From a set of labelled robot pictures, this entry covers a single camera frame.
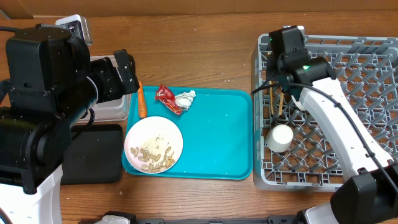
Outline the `white bowl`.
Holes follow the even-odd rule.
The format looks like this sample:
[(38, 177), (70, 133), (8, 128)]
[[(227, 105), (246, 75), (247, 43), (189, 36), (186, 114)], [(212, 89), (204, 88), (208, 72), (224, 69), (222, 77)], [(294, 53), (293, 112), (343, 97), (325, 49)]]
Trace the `white bowl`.
[(296, 106), (298, 109), (300, 109), (300, 110), (302, 110), (302, 111), (305, 111), (305, 108), (303, 107), (303, 105), (301, 104), (301, 102), (297, 101), (293, 95), (292, 95), (291, 97), (292, 97), (292, 100), (293, 100), (295, 106)]

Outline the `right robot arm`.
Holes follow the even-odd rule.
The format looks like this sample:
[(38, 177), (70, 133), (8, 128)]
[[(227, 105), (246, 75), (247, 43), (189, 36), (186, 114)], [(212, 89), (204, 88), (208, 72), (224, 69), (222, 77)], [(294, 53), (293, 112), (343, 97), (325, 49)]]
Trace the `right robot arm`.
[(354, 112), (329, 62), (309, 56), (297, 26), (270, 32), (269, 43), (269, 76), (314, 118), (345, 176), (329, 202), (298, 212), (298, 223), (380, 223), (397, 217), (397, 162)]

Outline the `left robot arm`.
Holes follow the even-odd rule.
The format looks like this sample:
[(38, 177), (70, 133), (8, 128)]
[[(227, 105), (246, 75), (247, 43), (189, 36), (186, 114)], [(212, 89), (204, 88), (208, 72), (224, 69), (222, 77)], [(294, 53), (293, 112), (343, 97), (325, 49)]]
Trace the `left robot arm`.
[(139, 89), (134, 57), (90, 59), (81, 32), (65, 26), (11, 28), (10, 77), (1, 81), (1, 222), (61, 223), (60, 185), (71, 130), (93, 106)]

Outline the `wooden chopstick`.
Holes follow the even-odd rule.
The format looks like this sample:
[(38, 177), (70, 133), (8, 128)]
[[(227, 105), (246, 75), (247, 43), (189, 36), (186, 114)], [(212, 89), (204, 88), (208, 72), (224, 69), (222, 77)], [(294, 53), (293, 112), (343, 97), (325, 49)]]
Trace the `wooden chopstick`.
[(273, 115), (274, 114), (274, 107), (273, 107), (273, 89), (272, 89), (272, 87), (270, 87), (269, 88), (269, 96), (270, 96), (270, 111), (271, 111), (271, 115)]
[(283, 104), (284, 104), (284, 92), (281, 90), (280, 91), (280, 99), (279, 99), (279, 109), (278, 109), (278, 115), (282, 115), (283, 111)]

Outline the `white cup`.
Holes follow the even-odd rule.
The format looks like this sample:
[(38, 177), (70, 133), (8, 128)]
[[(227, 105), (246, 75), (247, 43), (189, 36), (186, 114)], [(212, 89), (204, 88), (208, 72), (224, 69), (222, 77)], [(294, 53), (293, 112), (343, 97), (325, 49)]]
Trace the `white cup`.
[(271, 151), (283, 153), (290, 147), (293, 137), (294, 133), (289, 126), (279, 124), (267, 133), (265, 144)]

